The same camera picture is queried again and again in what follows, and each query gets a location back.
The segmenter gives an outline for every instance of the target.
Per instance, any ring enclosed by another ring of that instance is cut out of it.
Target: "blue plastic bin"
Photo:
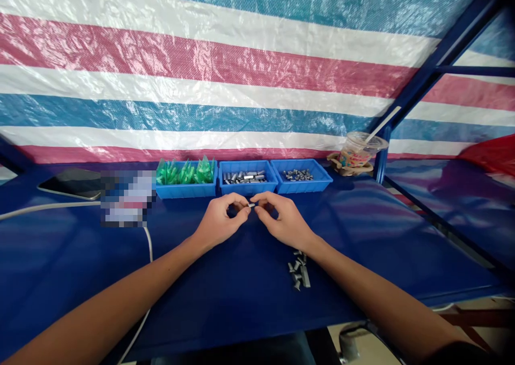
[[[265,170],[267,178],[266,183],[248,183],[248,184],[224,184],[224,173],[238,173],[244,172],[258,172]],[[277,177],[270,163],[266,160],[259,161],[221,161],[218,171],[218,180],[220,181],[220,188],[222,195],[227,193],[236,192],[243,196],[254,196],[257,193],[270,191],[274,192],[277,186]]]
[[[197,166],[198,161],[190,161],[191,165]],[[185,161],[176,161],[175,165],[182,168]],[[157,195],[161,199],[179,199],[187,197],[207,197],[216,195],[216,178],[218,176],[218,162],[215,160],[215,170],[213,171],[213,182],[209,184],[156,184]]]
[[[315,159],[272,160],[272,168],[279,180],[277,193],[303,193],[324,191],[333,179]],[[290,181],[283,171],[309,169],[314,180]]]

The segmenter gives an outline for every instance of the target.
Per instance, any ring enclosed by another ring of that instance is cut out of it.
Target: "blue tabletop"
[[[387,178],[489,260],[515,270],[515,189],[465,160],[397,160]]]
[[[91,170],[155,164],[74,165]],[[0,187],[0,213],[71,198],[37,184],[67,166],[36,167]],[[428,305],[498,294],[499,280],[369,176],[291,195],[337,250]],[[157,258],[197,227],[209,198],[157,199],[148,219]],[[142,229],[102,228],[100,208],[34,212],[0,222],[0,361],[103,288],[148,262]],[[292,249],[253,212],[228,241],[190,267],[150,312],[127,360],[276,336],[364,316],[313,262],[310,289],[292,287]]]

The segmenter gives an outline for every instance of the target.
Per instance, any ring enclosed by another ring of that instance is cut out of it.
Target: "white cable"
[[[100,205],[100,202],[42,204],[39,206],[26,207],[26,208],[22,208],[21,210],[16,210],[16,211],[8,212],[6,214],[2,214],[2,215],[0,215],[0,220],[13,218],[15,216],[23,215],[25,213],[34,212],[34,211],[51,210],[52,208],[83,207],[83,206],[90,206],[90,205]]]
[[[431,309],[432,311],[445,311],[445,310],[449,310],[451,307],[454,306],[454,303],[449,303],[448,305],[446,306],[443,306],[441,308],[438,308],[438,309]]]
[[[147,240],[149,242],[150,262],[153,262],[152,239],[150,239],[149,229],[146,228],[146,227],[143,227],[143,229],[145,230],[146,238],[147,238]],[[136,339],[139,336],[139,332],[141,332],[141,329],[143,328],[143,325],[146,322],[146,318],[149,316],[149,313],[150,313],[150,309],[147,310],[145,316],[143,317],[143,320],[141,321],[141,323],[140,323],[140,325],[138,327],[138,330],[136,331],[136,334],[133,337],[133,340],[130,342],[129,346],[127,346],[127,349],[125,349],[125,352],[122,354],[122,356],[121,356],[120,360],[118,361],[117,365],[120,365],[123,362],[123,360],[125,360],[125,357],[127,357],[127,354],[129,354],[130,350],[132,349],[132,347],[134,345],[134,342],[136,342]]]
[[[5,214],[0,215],[0,220],[13,218],[18,215],[23,215],[25,213],[34,212],[34,211],[41,211],[41,210],[50,210],[52,208],[67,208],[67,207],[83,207],[83,206],[92,206],[92,205],[100,205],[100,202],[75,202],[75,203],[54,203],[54,204],[42,204],[38,206],[32,206],[32,207],[26,207],[22,208],[21,210],[16,210],[12,212],[8,212]],[[149,255],[150,255],[150,262],[153,262],[153,251],[152,251],[152,239],[150,239],[150,233],[149,229],[146,227],[143,227],[145,230],[146,239],[149,243]],[[136,342],[136,339],[139,336],[139,332],[141,332],[141,329],[143,328],[143,325],[146,322],[147,317],[149,316],[150,309],[147,310],[145,313],[145,316],[143,317],[143,320],[141,321],[138,330],[136,331],[136,334],[134,335],[132,341],[130,342],[129,346],[127,346],[127,349],[123,353],[122,357],[118,361],[117,365],[120,365],[129,351],[132,349],[134,342]]]

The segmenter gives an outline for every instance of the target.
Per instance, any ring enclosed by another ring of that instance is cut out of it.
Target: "phone screen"
[[[38,185],[44,191],[77,196],[88,200],[97,199],[101,192],[100,172],[70,168]]]

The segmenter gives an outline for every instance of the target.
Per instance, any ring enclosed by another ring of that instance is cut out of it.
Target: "forearm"
[[[209,248],[192,238],[84,302],[5,364],[98,364]]]
[[[314,239],[307,254],[411,360],[420,362],[455,341],[469,342],[467,337],[425,305],[339,253],[321,238]]]

